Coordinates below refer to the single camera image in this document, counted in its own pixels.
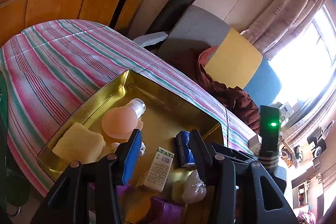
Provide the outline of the blue tissue packet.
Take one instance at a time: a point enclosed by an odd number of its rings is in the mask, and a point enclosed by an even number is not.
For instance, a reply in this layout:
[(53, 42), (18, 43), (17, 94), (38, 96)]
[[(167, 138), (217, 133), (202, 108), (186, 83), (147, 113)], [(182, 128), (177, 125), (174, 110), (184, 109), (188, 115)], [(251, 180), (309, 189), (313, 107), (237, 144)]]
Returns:
[(191, 168), (195, 166), (193, 153), (190, 149), (190, 133), (188, 131), (180, 131), (176, 137), (176, 146), (178, 151), (179, 165), (181, 168)]

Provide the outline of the white plastic bag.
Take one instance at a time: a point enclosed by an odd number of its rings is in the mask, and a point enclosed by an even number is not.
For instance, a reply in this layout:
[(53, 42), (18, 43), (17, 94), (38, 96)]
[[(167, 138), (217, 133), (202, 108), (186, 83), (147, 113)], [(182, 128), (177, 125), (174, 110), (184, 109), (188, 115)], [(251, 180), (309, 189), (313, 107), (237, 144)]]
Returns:
[(193, 170), (184, 183), (182, 201), (187, 204), (201, 202), (206, 194), (205, 183), (200, 179), (198, 171)]

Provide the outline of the green white small carton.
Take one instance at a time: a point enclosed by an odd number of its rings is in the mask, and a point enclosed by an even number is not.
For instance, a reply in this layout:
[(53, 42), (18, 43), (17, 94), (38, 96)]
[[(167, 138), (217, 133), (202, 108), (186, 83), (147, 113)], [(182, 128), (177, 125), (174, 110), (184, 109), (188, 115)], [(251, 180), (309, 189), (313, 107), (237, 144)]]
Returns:
[(143, 186), (156, 192), (162, 192), (165, 187), (173, 159), (174, 154), (172, 152), (162, 147), (158, 147), (154, 154), (150, 168), (144, 176)]

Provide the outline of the peach silicone travel bottle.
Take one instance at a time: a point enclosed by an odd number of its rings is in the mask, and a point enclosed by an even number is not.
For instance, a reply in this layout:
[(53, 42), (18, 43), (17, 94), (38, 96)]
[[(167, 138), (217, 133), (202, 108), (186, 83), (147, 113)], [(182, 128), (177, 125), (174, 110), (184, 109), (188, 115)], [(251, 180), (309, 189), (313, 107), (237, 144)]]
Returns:
[(114, 107), (105, 112), (101, 119), (102, 130), (114, 139), (129, 139), (134, 129), (142, 130), (141, 116), (146, 111), (145, 103), (132, 99), (125, 106)]

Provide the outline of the large yellow sponge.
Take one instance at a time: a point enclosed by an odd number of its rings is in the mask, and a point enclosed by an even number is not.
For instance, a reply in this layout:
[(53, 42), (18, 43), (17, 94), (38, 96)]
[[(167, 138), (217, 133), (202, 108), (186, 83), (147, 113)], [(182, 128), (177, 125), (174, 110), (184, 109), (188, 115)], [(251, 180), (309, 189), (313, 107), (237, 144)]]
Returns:
[(100, 133), (88, 130), (80, 123), (74, 123), (59, 139), (52, 152), (70, 163), (82, 164), (95, 162), (101, 156), (106, 142)]

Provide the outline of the white tall carton box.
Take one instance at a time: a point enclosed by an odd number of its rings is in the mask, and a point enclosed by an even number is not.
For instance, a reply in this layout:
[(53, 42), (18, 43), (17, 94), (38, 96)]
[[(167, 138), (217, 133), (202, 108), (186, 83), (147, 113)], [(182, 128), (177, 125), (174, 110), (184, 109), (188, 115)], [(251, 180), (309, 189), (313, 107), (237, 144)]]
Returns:
[(256, 134), (248, 141), (249, 149), (258, 156), (261, 150), (262, 137), (259, 134)]

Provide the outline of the gold tin box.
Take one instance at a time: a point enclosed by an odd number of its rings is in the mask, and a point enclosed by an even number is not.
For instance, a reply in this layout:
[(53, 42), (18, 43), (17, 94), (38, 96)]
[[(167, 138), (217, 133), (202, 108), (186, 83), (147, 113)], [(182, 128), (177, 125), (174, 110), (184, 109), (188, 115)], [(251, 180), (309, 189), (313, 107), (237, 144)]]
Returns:
[(223, 143), (220, 122), (163, 86), (125, 71), (86, 100), (38, 155), (54, 180), (33, 223), (179, 223), (183, 183), (177, 136), (196, 129)]

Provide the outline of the white product box on desk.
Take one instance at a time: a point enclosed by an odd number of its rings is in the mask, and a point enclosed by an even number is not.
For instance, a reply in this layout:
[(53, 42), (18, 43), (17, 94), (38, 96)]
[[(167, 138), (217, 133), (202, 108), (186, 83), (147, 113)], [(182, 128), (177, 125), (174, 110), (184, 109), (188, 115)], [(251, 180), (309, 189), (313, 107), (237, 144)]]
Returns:
[(282, 104), (279, 110), (280, 110), (280, 120), (281, 121), (288, 119), (294, 113), (294, 110), (292, 109), (290, 104), (288, 104), (288, 102), (286, 102), (285, 104)]

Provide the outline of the black speaker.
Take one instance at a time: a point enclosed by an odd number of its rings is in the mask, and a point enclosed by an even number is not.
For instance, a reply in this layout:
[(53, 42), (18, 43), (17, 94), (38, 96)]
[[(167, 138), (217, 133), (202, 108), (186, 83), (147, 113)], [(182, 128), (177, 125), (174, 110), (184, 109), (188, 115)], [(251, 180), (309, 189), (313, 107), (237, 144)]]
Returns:
[(322, 134), (311, 134), (307, 138), (307, 142), (314, 159), (319, 157), (327, 149), (326, 142)]

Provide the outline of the dark red jacket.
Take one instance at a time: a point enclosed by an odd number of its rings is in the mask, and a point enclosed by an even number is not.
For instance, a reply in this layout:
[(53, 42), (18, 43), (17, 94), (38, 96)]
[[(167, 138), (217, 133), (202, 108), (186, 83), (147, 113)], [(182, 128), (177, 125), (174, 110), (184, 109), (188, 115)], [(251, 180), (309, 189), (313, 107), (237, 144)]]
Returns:
[(260, 133), (259, 107), (240, 87), (230, 88), (214, 81), (205, 71), (206, 62), (215, 53), (216, 46), (204, 51), (190, 49), (165, 61), (192, 79), (207, 93), (218, 100), (224, 107), (236, 115), (255, 133)]

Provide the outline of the striped pink green tablecloth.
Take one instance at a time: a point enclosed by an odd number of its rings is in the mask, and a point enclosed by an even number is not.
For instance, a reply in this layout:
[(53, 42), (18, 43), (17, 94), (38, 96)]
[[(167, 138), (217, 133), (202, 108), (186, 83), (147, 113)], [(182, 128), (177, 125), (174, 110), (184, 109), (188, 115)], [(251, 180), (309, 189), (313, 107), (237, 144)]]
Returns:
[(224, 145), (248, 151), (253, 131), (186, 75), (111, 28), (52, 20), (24, 29), (1, 47), (9, 149), (42, 195), (52, 180), (38, 153), (94, 92), (124, 71), (137, 72), (200, 108), (222, 126)]

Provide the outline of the black rolled mat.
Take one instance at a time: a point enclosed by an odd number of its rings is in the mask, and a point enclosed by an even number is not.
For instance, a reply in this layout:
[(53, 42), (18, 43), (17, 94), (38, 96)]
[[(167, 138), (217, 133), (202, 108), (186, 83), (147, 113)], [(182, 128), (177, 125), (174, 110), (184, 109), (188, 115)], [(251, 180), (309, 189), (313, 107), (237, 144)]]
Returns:
[(168, 0), (145, 34), (157, 32), (169, 33), (194, 1), (195, 0)]

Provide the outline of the pink patterned curtain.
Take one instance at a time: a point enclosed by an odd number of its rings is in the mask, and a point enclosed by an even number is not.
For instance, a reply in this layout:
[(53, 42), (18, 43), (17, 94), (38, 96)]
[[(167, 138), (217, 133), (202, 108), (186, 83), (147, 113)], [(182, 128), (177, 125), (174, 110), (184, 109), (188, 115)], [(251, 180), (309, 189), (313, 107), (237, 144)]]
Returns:
[(299, 37), (327, 0), (273, 0), (244, 33), (267, 60)]

